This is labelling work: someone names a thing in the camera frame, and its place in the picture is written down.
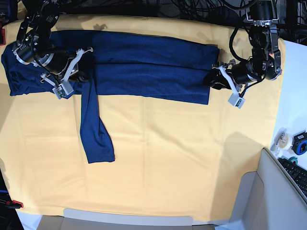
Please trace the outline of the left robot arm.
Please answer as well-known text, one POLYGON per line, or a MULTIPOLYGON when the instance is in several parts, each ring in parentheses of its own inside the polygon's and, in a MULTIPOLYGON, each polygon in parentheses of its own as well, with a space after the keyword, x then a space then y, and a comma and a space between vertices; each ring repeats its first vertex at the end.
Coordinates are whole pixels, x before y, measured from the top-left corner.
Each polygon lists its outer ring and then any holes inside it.
POLYGON ((240 7, 228 2, 225 5, 233 10, 245 10, 229 39, 229 50, 234 58, 228 63, 214 64, 204 84, 217 90, 233 90, 243 97, 250 87, 265 79, 274 80, 282 73, 279 30, 274 23, 278 20, 277 7, 271 0, 251 0, 240 7), (244 20, 251 22, 247 34, 252 55, 248 59, 238 56, 233 47, 234 38, 239 28, 244 26, 244 20))

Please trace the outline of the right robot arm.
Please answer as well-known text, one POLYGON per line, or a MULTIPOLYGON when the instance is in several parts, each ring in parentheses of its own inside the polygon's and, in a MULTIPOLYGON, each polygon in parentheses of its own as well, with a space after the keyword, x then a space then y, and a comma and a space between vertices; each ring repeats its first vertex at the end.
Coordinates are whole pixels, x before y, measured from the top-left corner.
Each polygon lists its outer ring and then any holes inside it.
POLYGON ((78 63, 73 63, 82 49, 69 54, 67 49, 55 46, 51 39, 51 29, 56 24, 66 5, 73 0, 23 0, 27 14, 21 23, 13 53, 24 64, 33 64, 43 70, 41 82, 59 86, 64 81, 87 82, 89 78, 79 71, 78 63))

